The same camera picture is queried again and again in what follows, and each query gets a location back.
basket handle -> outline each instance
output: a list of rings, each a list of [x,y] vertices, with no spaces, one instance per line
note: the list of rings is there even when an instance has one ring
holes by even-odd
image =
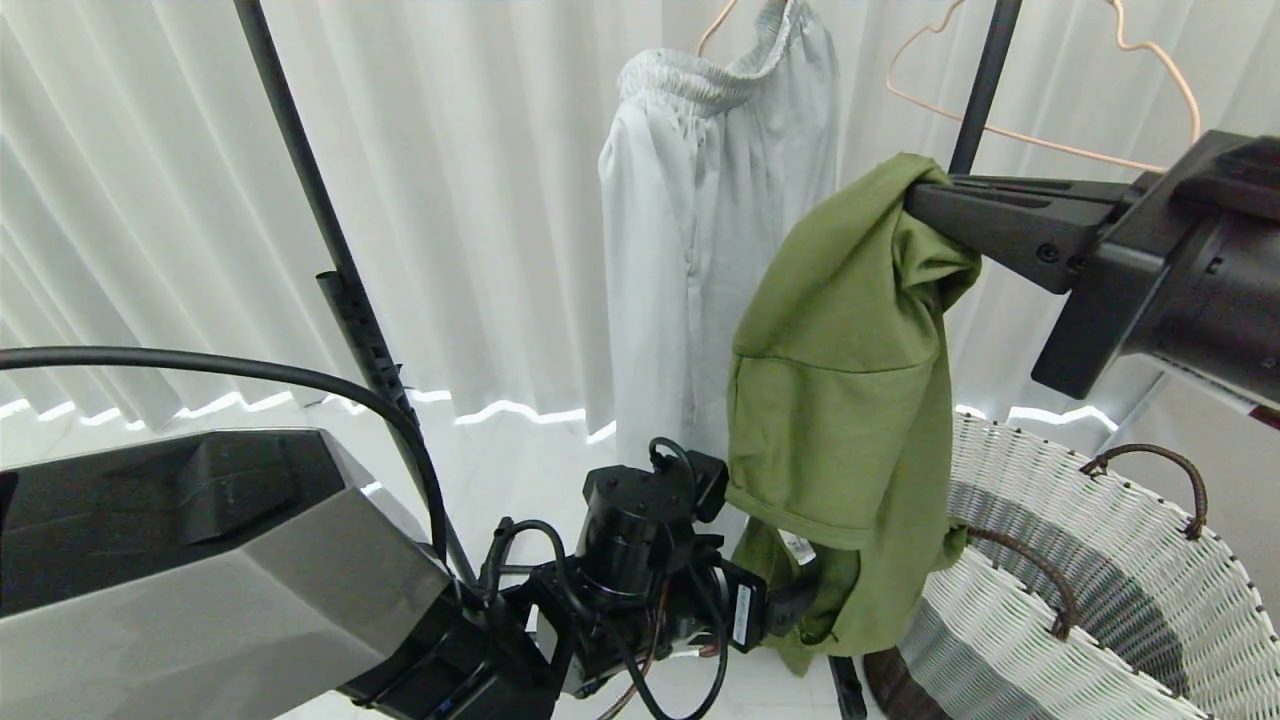
[[[974,528],[969,527],[969,537],[991,541],[996,544],[1002,544],[1009,550],[1012,550],[1018,555],[1021,555],[1027,560],[1030,560],[1041,573],[1048,575],[1048,579],[1053,582],[1057,587],[1059,594],[1062,597],[1062,607],[1057,611],[1057,619],[1053,620],[1053,626],[1050,633],[1060,641],[1065,641],[1068,634],[1070,634],[1071,628],[1080,623],[1080,606],[1075,601],[1075,593],[1071,592],[1071,587],[1066,584],[1066,575],[1061,570],[1044,560],[1038,552],[1030,548],[1023,541],[1006,536],[1004,533],[997,533],[995,530],[988,530],[987,528]]]
[[[1208,493],[1204,491],[1204,478],[1199,474],[1199,470],[1196,469],[1196,465],[1193,465],[1187,457],[1169,450],[1167,447],[1135,442],[1130,445],[1119,445],[1100,454],[1097,457],[1089,460],[1083,468],[1080,468],[1080,471],[1091,478],[1094,478],[1107,471],[1107,462],[1128,452],[1153,452],[1161,457],[1172,460],[1187,471],[1187,477],[1192,482],[1192,495],[1196,497],[1196,514],[1190,520],[1188,520],[1187,528],[1183,529],[1183,534],[1187,536],[1187,539],[1199,539],[1201,530],[1204,529],[1204,521],[1208,518]]]

tile floor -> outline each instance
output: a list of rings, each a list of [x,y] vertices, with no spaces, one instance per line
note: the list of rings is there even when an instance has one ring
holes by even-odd
[[[454,424],[448,401],[417,405],[428,447],[436,465],[451,518],[472,564],[479,564],[492,530],[503,515],[541,518],[566,538],[576,538],[585,512],[581,496],[586,471],[613,462],[612,438],[588,443],[581,421],[535,424],[530,419],[498,413],[467,425]],[[371,413],[352,414],[340,402],[311,407],[292,404],[244,413],[238,407],[195,419],[178,419],[164,434],[188,434],[228,427],[320,427],[335,437],[406,507],[425,518],[422,503],[383,423]],[[151,430],[128,430],[123,421],[86,425],[68,414],[37,421],[31,411],[0,420],[0,466],[145,442]],[[512,562],[541,562],[550,557],[544,541],[521,538]],[[684,715],[701,702],[714,674],[714,660],[673,659],[650,673],[654,694],[671,715]],[[563,720],[596,717],[618,688],[605,688],[588,701],[566,700],[557,706]],[[881,717],[874,703],[872,717]],[[622,717],[648,714],[636,698]],[[708,717],[727,719],[837,719],[835,688],[826,664],[815,664],[806,678],[795,678],[769,651],[730,659],[730,674],[721,700]],[[383,715],[360,711],[337,693],[307,702],[283,717],[288,720],[374,720]]]

white and gray basket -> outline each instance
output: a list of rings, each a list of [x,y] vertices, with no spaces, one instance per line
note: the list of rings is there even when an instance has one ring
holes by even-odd
[[[1194,515],[1107,473],[1110,459],[1138,451],[1188,471]],[[950,506],[1025,543],[1070,591],[975,538],[980,552],[929,578],[902,643],[864,660],[891,716],[1280,719],[1280,638],[1244,568],[1204,527],[1203,482],[1178,454],[1123,446],[1087,462],[956,416]],[[1053,612],[1042,598],[1074,602],[1068,639],[1044,630]]]

garment sleeve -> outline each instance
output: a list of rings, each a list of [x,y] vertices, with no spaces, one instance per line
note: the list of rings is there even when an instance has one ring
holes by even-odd
[[[623,104],[600,152],[618,461],[649,469],[649,441],[686,442],[692,150],[675,118]]]

olive green shirt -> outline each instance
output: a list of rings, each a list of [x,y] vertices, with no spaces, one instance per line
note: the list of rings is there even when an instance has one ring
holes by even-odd
[[[920,181],[947,177],[899,155],[801,219],[733,338],[728,501],[753,516],[733,560],[771,588],[819,582],[796,629],[774,638],[783,648],[896,644],[925,575],[964,550],[947,518],[942,313],[980,258],[902,210]],[[773,528],[809,539],[817,559],[801,568]]]

